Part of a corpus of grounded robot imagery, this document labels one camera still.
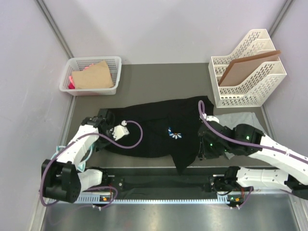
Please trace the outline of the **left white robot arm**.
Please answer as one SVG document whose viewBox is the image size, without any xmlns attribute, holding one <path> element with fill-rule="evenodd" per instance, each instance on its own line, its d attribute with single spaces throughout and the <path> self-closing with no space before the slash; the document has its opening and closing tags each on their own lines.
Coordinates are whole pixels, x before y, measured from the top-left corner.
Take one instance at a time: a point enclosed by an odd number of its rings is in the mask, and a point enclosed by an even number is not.
<svg viewBox="0 0 308 231">
<path fill-rule="evenodd" d="M 53 199 L 55 203 L 74 203 L 81 192 L 92 186 L 99 191 L 108 188 L 109 179 L 100 170 L 80 171 L 78 167 L 88 150 L 96 143 L 99 147 L 105 147 L 114 141 L 114 126 L 114 114 L 108 109 L 99 110 L 97 116 L 83 119 L 67 146 L 54 158 L 43 162 L 39 197 L 44 206 L 48 206 L 45 199 Z"/>
</svg>

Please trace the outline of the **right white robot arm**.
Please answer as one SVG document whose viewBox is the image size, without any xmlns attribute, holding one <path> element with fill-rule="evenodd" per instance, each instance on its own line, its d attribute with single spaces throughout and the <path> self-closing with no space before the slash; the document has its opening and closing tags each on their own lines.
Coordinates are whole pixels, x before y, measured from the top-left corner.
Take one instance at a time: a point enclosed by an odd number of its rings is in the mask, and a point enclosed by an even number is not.
<svg viewBox="0 0 308 231">
<path fill-rule="evenodd" d="M 234 191 L 243 188 L 276 188 L 302 199 L 308 198 L 308 159 L 284 147 L 263 131 L 239 124 L 233 129 L 216 121 L 202 124 L 198 130 L 201 154 L 206 159 L 219 156 L 246 156 L 273 166 L 251 169 L 232 166 L 214 180 L 213 189 Z"/>
</svg>

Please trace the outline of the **black daisy print t-shirt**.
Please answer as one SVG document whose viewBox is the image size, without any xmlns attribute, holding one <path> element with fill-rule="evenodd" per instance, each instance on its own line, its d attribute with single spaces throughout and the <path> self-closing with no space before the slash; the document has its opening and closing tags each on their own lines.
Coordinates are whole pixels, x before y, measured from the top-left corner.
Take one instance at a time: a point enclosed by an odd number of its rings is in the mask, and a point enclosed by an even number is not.
<svg viewBox="0 0 308 231">
<path fill-rule="evenodd" d="M 115 124 L 128 122 L 129 135 L 118 141 L 126 149 L 110 144 L 106 150 L 142 158 L 170 155 L 177 171 L 183 172 L 198 156 L 199 101 L 204 102 L 206 114 L 213 115 L 214 105 L 207 96 L 112 108 Z M 130 149 L 135 143 L 138 146 Z"/>
</svg>

